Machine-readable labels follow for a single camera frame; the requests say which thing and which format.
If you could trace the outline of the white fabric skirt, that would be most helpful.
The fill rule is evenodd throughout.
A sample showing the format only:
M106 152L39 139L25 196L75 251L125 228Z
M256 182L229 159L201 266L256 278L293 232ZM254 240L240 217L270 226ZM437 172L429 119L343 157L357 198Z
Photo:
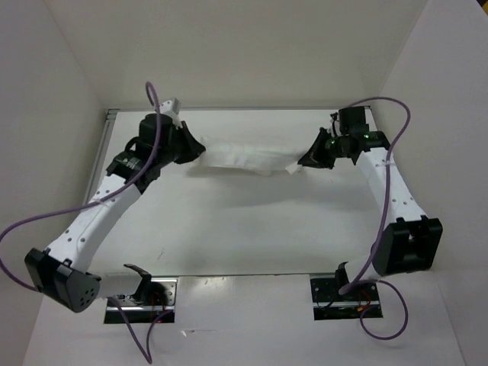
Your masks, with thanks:
M196 169L236 169L260 175L299 172L298 161L307 151L277 139L252 141L203 135L200 143L206 151L192 163Z

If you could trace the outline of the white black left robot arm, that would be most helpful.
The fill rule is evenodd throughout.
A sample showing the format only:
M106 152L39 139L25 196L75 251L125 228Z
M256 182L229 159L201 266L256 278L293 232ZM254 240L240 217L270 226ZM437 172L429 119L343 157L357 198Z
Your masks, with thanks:
M43 251L27 253L24 262L35 288L74 313L87 309L99 297L119 294L134 304L146 303L156 290L149 272L128 265L133 275L101 278L88 268L116 222L159 178L162 169L171 163L192 162L205 150L175 112L147 114L140 121L138 135L108 166L89 207Z

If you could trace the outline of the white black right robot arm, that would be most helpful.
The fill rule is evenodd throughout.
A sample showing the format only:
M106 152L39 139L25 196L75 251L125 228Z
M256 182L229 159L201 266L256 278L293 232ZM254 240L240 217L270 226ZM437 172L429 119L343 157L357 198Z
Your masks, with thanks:
M350 300L361 287L390 275L429 270L443 233L440 219L430 218L416 203L393 157L394 143L366 121L363 107L343 108L321 128L299 165L333 169L349 159L366 178L381 210L377 238L364 258L343 262L335 272L334 290Z

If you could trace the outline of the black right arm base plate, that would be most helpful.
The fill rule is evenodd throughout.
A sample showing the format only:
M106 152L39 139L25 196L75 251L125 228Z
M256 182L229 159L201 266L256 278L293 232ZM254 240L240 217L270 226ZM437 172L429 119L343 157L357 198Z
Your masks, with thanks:
M373 284L339 295L334 277L315 276L310 278L310 288L315 321L359 319L364 311L364 318L383 317L379 294Z

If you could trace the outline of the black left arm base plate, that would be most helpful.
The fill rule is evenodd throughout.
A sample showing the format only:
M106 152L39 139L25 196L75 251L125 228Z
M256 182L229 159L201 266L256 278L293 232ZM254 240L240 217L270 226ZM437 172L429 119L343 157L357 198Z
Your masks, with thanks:
M131 324L175 322L178 278L156 277L152 282L155 290L145 300L136 301L129 294L114 296Z

